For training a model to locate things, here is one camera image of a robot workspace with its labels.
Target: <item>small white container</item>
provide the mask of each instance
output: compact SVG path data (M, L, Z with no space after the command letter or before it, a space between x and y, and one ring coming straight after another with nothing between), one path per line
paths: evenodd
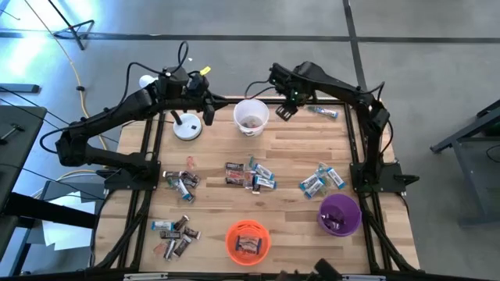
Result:
M233 112L234 123L248 137L256 137L264 131L269 120L267 105L258 99L238 102Z

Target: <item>concrete floor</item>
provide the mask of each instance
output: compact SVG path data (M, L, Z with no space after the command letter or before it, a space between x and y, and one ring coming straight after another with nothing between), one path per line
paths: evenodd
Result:
M0 28L42 30L23 1L6 3ZM31 1L53 30L64 22L47 2ZM347 36L342 0L76 0L55 1L71 23L90 18L93 31L136 34L320 35ZM351 0L359 36L499 37L500 2L495 0ZM138 61L156 69L176 64L179 41L89 41L80 51L73 41L62 44L74 60L87 87L91 114L113 106L123 93L126 67ZM43 37L0 39L2 82L33 83L40 94L26 98L67 121L82 116L76 81L54 41ZM382 98L395 127L394 148L405 173L420 176L408 191L413 235L422 269L455 276L498 279L500 229L461 229L457 219L475 212L452 151L433 155L428 149L498 99L499 44L359 44L368 87L386 81ZM253 80L267 77L272 62L293 67L305 60L320 64L332 76L357 84L348 42L191 41L185 67L211 66L211 89L217 94L240 94ZM133 69L130 91L146 74ZM0 97L24 103L6 93ZM41 132L48 132L44 125ZM118 139L118 129L105 134ZM100 147L98 140L92 140ZM107 141L111 149L116 144ZM55 155L35 145L25 165L50 177L70 171ZM22 172L16 191L31 194L45 180ZM16 252L0 263L0 274ZM36 263L27 265L37 269Z

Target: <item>black stand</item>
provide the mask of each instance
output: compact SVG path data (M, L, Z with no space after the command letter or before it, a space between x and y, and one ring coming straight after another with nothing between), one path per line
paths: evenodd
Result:
M63 30L59 30L59 31L54 32L53 35L56 36L56 37L60 37L59 35L62 34L62 33L66 33L68 31L71 32L71 34L73 35L73 37L77 41L77 44L80 47L80 50L83 51L85 49L85 47L81 43L81 40L86 39L87 38L87 34L80 34L79 35L78 31L80 30L80 28L82 26L88 24L89 26L88 26L87 30L85 31L85 33L90 32L91 28L94 26L95 21L94 20L87 20L87 21L84 21L83 23L78 23L78 24L75 24L75 25L71 25L70 22L68 22L68 20L57 9L57 7L55 7L54 3L52 3L52 0L48 0L48 2L50 3L50 5L52 5L52 7L54 7L55 11L61 16L62 20L64 20L64 22L68 26L67 28L65 28Z
M72 208L12 192L2 210L4 215L15 215L28 219L42 219L93 229L97 216Z
M403 175L399 163L384 163L380 169L378 183L367 184L362 180L364 163L351 163L352 186L356 193L364 192L406 192L406 186L419 180L418 176Z

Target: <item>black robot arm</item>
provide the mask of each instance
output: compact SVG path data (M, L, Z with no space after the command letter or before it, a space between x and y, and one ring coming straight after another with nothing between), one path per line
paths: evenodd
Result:
M367 136L367 153L359 176L367 184L378 183L383 165L380 156L380 142L384 128L389 120L389 112L370 92L364 92L332 76L312 62L304 62L290 71L274 63L270 69L269 82L286 102L276 110L283 120L289 120L298 106L309 99L317 100L316 91L322 91L334 98L350 104L356 110L361 129Z
M212 94L209 82L198 72L188 75L182 67L163 70L158 80L130 94L114 108L105 108L103 112L88 119L71 123L62 131L55 143L59 161L65 166L99 164L117 168L118 174L112 171L112 181L118 186L130 186L127 180L141 181L157 179L158 163L145 160L141 153L123 155L113 151L93 148L88 144L91 137L97 136L116 126L129 121L140 121L152 118L165 110L195 110L203 112L205 125L212 125L215 111L227 105L226 99ZM140 188L140 183L132 184Z

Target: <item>black table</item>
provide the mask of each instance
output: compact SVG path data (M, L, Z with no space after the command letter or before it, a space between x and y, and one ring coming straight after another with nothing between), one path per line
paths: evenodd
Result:
M97 216L13 192L14 185L37 138L47 109L0 106L0 136L15 123L23 128L0 145L0 258L16 226L31 228L35 219L93 229Z
M33 106L20 106L31 114L10 105L0 105L0 135L11 129L11 123L24 128L24 132L15 132L7 138L8 143L0 145L0 163L23 167L31 147L40 131L47 109ZM0 165L0 206L7 202L21 169ZM18 224L14 215L0 215L0 257L3 256L10 237Z

